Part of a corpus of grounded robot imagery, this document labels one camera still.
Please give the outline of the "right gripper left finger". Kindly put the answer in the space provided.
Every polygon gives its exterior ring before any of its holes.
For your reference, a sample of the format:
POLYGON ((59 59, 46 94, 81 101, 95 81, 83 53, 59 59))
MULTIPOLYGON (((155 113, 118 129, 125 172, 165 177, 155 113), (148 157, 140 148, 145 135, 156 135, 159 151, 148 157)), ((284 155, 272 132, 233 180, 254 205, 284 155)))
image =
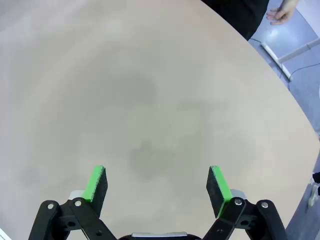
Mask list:
POLYGON ((88 240, 115 240, 100 219, 108 189, 106 169, 94 167, 84 192, 64 204, 54 200, 41 203, 33 222, 30 240, 66 240, 72 231, 81 230, 88 240))

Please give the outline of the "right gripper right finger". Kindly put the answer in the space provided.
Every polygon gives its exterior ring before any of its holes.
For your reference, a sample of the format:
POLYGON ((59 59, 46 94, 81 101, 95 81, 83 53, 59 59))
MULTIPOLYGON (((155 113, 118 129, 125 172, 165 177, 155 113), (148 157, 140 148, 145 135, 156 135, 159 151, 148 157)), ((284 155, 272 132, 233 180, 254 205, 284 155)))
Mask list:
POLYGON ((204 240, 228 240, 235 229, 243 229, 251 240, 286 240, 284 224, 275 204, 268 199, 250 203, 233 196, 219 166, 209 167, 206 189, 215 222, 204 240))

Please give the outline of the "person's left hand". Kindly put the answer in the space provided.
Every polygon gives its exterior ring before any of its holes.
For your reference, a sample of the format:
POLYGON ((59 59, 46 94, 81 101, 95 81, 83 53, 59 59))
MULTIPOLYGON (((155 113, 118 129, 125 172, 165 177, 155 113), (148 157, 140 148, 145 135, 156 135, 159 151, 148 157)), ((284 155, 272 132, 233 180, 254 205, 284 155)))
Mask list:
POLYGON ((266 19, 271 25, 283 25, 291 19, 296 7, 294 5, 282 5, 278 8, 271 9, 266 14, 266 19))

